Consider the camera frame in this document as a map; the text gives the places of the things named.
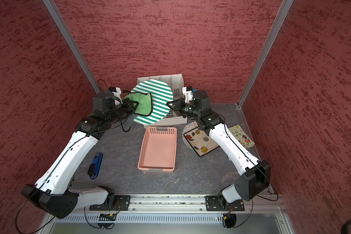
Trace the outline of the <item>green striped round plate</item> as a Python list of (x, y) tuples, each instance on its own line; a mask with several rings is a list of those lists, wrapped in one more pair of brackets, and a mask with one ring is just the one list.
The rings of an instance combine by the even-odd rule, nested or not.
[(153, 111), (148, 117), (138, 116), (134, 119), (138, 124), (154, 124), (162, 120), (170, 111), (166, 103), (173, 101), (173, 92), (168, 84), (158, 80), (146, 80), (137, 84), (132, 92), (150, 93)]

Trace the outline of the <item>green microfibre cloth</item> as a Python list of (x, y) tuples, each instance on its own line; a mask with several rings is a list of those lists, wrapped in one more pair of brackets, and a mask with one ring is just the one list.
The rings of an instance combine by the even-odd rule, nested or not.
[(129, 99), (134, 104), (134, 113), (138, 116), (148, 117), (153, 112), (151, 93), (129, 92), (128, 95), (122, 99)]

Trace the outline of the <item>square floral plate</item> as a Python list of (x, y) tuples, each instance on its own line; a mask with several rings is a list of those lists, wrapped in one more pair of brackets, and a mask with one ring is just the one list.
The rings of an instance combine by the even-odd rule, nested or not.
[(203, 157), (219, 147), (216, 141), (198, 127), (184, 133), (183, 136), (199, 157)]

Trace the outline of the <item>colourful squiggle round plate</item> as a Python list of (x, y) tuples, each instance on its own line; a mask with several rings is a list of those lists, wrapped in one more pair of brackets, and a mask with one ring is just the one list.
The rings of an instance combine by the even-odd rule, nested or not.
[(193, 142), (193, 134), (192, 130), (198, 128), (198, 123), (196, 121), (188, 123), (182, 130), (182, 140), (184, 144), (191, 150), (194, 150), (194, 147), (192, 144), (190, 144), (189, 139), (191, 139), (191, 142)]

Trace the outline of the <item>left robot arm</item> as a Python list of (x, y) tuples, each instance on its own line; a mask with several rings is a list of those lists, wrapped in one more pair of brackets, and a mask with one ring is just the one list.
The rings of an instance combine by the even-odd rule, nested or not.
[(113, 208), (114, 190), (105, 186), (73, 190), (70, 184), (83, 159), (114, 122), (120, 122), (124, 130), (129, 129), (138, 106), (138, 101), (121, 99), (118, 92), (95, 94), (92, 114), (79, 122), (52, 166), (34, 185), (25, 185), (22, 195), (39, 209), (59, 219), (83, 207), (101, 205)]

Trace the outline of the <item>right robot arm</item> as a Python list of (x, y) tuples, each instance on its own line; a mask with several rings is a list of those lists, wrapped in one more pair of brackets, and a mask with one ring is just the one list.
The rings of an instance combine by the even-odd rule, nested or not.
[(227, 204), (237, 200), (250, 201), (270, 185), (271, 166), (251, 154), (233, 136), (223, 115), (213, 111), (205, 91), (195, 91), (192, 99), (169, 101), (166, 105), (184, 118), (195, 119), (203, 130), (225, 152), (236, 167), (239, 178), (220, 192), (221, 201)]

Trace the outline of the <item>white file organiser rack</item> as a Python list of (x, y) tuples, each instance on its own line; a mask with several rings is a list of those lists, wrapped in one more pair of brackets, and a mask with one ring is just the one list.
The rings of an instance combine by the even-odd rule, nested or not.
[[(137, 84), (146, 80), (158, 80), (168, 84), (173, 92), (173, 100), (178, 100), (184, 97), (184, 95), (182, 94), (182, 88), (184, 87), (184, 80), (181, 74), (141, 77), (141, 78), (137, 78)], [(154, 124), (143, 124), (143, 126), (144, 127), (171, 126), (171, 125), (186, 124), (186, 123), (187, 123), (186, 118), (183, 118), (181, 115), (170, 110), (169, 113), (162, 120)]]

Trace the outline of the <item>pink plastic basket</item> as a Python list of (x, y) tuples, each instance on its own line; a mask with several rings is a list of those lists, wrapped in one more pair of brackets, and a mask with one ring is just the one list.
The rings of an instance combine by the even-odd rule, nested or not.
[(147, 127), (137, 168), (144, 172), (171, 173), (175, 169), (177, 128)]

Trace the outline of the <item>illustrated children's book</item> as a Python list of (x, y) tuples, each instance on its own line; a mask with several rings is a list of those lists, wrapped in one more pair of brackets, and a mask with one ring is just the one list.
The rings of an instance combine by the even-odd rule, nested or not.
[(244, 148), (249, 149), (254, 147), (255, 143), (251, 140), (248, 135), (243, 131), (240, 125), (235, 125), (229, 128), (231, 134), (244, 146)]

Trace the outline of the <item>blue stapler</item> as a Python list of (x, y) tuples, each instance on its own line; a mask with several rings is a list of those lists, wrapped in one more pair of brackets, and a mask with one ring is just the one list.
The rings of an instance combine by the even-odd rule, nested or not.
[(94, 157), (92, 163), (90, 164), (88, 172), (87, 172), (90, 179), (96, 179), (98, 177), (101, 163), (102, 163), (102, 159), (103, 159), (103, 153), (96, 153), (95, 154), (95, 157)]

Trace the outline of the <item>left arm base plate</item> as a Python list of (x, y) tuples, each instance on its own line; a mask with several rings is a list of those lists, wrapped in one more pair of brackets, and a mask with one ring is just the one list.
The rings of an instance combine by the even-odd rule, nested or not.
[(109, 195), (106, 201), (100, 205), (89, 206), (90, 211), (127, 211), (130, 205), (129, 195)]

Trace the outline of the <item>aluminium front rail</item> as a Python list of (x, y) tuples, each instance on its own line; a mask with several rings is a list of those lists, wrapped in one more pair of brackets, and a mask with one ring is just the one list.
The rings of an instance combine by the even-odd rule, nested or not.
[(279, 214), (287, 213), (282, 198), (270, 201), (276, 196), (264, 194), (250, 202), (235, 201), (225, 207), (217, 200), (217, 196), (205, 194), (131, 194), (115, 195), (118, 203), (112, 208), (102, 205), (88, 205), (78, 208), (75, 213), (253, 213)]

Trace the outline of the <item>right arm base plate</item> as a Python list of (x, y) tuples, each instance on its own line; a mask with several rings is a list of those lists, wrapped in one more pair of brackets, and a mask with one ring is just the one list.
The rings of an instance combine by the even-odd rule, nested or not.
[(243, 200), (241, 199), (229, 203), (222, 196), (205, 196), (205, 204), (207, 211), (245, 211)]

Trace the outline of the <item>left aluminium corner post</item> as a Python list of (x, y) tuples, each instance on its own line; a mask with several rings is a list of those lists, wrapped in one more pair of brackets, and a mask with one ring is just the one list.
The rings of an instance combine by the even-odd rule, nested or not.
[(90, 67), (88, 66), (87, 61), (85, 60), (84, 56), (82, 55), (77, 43), (75, 42), (69, 28), (67, 27), (60, 11), (58, 10), (56, 4), (52, 0), (42, 0), (44, 3), (47, 11), (49, 12), (50, 16), (52, 17), (53, 21), (55, 22), (56, 26), (58, 27), (59, 31), (61, 32), (63, 38), (67, 42), (69, 48), (71, 49), (74, 57), (76, 58), (78, 64), (80, 65), (81, 69), (83, 70), (84, 74), (86, 75), (87, 79), (89, 80), (92, 88), (96, 93), (101, 91), (93, 72), (91, 71)]

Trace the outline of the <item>aluminium corner post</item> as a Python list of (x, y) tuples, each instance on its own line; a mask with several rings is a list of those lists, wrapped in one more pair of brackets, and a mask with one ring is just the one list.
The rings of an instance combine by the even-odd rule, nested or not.
[(245, 85), (245, 88), (243, 90), (243, 93), (242, 95), (240, 96), (239, 98), (239, 101), (238, 101), (238, 107), (239, 109), (243, 109), (243, 105), (244, 105), (244, 102), (245, 100), (247, 99), (248, 95), (249, 95), (249, 92), (250, 90), (252, 89), (253, 85), (254, 85), (254, 82), (261, 70), (261, 67), (263, 66), (265, 60), (266, 60), (266, 57), (268, 56), (275, 40), (276, 40), (276, 37), (284, 23), (284, 20), (286, 19), (286, 16), (293, 4), (294, 0), (283, 0), (281, 5), (280, 5), (280, 8), (278, 10), (278, 13), (274, 19), (274, 22), (270, 28), (270, 31), (267, 35), (267, 38), (264, 42), (264, 45), (260, 51), (260, 54), (257, 58), (257, 61), (253, 67), (253, 70), (249, 76), (249, 79), (247, 81), (247, 84)]
[(90, 67), (88, 66), (87, 61), (85, 60), (84, 56), (82, 55), (77, 43), (75, 42), (69, 28), (67, 27), (60, 11), (58, 10), (56, 4), (52, 0), (42, 0), (44, 3), (47, 11), (49, 12), (50, 16), (52, 17), (53, 21), (55, 22), (56, 26), (58, 27), (59, 31), (61, 32), (63, 38), (67, 42), (69, 48), (71, 49), (74, 57), (76, 58), (78, 64), (80, 65), (81, 69), (83, 70), (84, 74), (86, 75), (87, 79), (89, 80), (92, 88), (96, 93), (101, 91), (93, 72), (91, 71)]

